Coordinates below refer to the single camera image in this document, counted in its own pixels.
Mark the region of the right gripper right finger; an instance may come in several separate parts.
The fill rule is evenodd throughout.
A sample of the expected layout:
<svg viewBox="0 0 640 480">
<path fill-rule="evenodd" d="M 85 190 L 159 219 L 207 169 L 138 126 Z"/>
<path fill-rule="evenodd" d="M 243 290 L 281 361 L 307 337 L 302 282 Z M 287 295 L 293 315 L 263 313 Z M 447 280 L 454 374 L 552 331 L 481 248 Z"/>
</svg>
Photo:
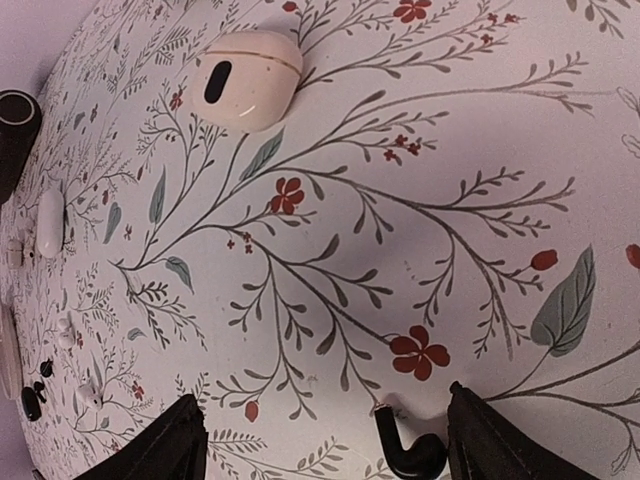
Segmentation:
<svg viewBox="0 0 640 480">
<path fill-rule="evenodd" d="M 449 468 L 453 479 L 591 479 L 542 447 L 471 389 L 454 382 L 447 408 Z"/>
</svg>

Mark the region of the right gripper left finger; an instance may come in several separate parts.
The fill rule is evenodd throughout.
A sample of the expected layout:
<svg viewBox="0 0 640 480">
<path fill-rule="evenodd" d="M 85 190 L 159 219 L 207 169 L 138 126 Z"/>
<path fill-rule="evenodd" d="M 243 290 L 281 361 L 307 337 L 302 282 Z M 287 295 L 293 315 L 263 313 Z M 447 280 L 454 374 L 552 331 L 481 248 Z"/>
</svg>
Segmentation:
<svg viewBox="0 0 640 480">
<path fill-rule="evenodd" d="M 174 402 L 118 453 L 87 471 L 89 479 L 206 477 L 208 432 L 194 395 Z"/>
</svg>

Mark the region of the white earbud charging case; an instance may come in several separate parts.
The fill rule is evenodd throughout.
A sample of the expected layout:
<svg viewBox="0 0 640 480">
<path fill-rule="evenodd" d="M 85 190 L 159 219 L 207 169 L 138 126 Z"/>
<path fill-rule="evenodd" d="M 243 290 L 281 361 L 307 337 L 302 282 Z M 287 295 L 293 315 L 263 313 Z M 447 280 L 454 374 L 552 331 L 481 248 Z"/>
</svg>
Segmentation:
<svg viewBox="0 0 640 480">
<path fill-rule="evenodd" d="M 284 117 L 302 71 L 300 48 L 281 33 L 226 34 L 205 52 L 189 85 L 193 111 L 219 127 L 266 130 Z"/>
</svg>

